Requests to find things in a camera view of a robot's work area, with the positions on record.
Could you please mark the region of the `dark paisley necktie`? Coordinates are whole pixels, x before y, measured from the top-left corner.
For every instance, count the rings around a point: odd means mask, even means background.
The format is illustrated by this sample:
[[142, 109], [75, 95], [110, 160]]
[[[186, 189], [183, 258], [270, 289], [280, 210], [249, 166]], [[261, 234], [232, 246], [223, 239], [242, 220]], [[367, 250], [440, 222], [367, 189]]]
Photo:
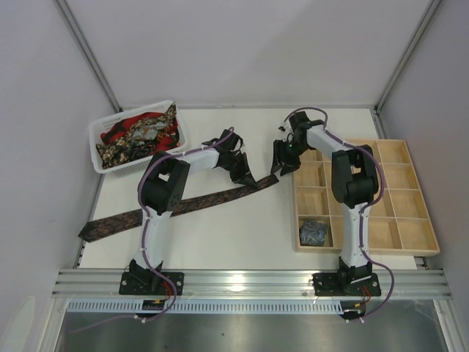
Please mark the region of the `dark paisley necktie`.
[[[171, 217], [185, 215], [228, 202], [247, 197], [259, 191], [263, 191], [279, 183], [279, 179], [275, 175], [266, 176], [267, 182], [263, 188], [252, 189], [252, 187], [241, 186], [232, 188], [225, 191], [219, 191], [211, 194], [202, 195], [183, 199], [181, 203], [175, 208]], [[88, 221], [78, 234], [78, 237], [87, 242], [92, 243], [117, 233], [124, 232], [140, 227], [143, 223], [143, 210], [141, 208], [119, 213], [117, 215], [108, 216], [102, 219]]]

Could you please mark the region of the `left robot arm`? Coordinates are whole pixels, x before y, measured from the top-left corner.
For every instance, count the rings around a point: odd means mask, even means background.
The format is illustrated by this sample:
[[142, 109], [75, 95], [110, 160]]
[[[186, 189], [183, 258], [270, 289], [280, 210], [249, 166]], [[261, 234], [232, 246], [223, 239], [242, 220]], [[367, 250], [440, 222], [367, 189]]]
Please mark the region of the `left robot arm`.
[[142, 208], [141, 245], [122, 276], [121, 294], [155, 294], [169, 280], [161, 273], [168, 223], [181, 203], [188, 176], [220, 167], [234, 184], [249, 190], [259, 188], [248, 165], [243, 139], [233, 128], [217, 139], [179, 154], [158, 152], [150, 161], [138, 186]]

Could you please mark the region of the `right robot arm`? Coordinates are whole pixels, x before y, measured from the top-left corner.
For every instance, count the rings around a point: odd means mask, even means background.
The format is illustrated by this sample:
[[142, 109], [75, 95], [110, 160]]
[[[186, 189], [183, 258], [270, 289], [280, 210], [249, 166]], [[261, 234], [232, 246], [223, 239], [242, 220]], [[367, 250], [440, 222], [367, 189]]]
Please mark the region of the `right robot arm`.
[[299, 170], [300, 156], [317, 150], [331, 162], [331, 190], [343, 211], [344, 240], [339, 268], [332, 279], [315, 279], [315, 290], [355, 295], [373, 281], [369, 256], [369, 214], [383, 196], [383, 171], [370, 146], [357, 146], [340, 139], [328, 121], [310, 120], [304, 108], [290, 113], [279, 128], [283, 139], [273, 143], [270, 172], [281, 176]]

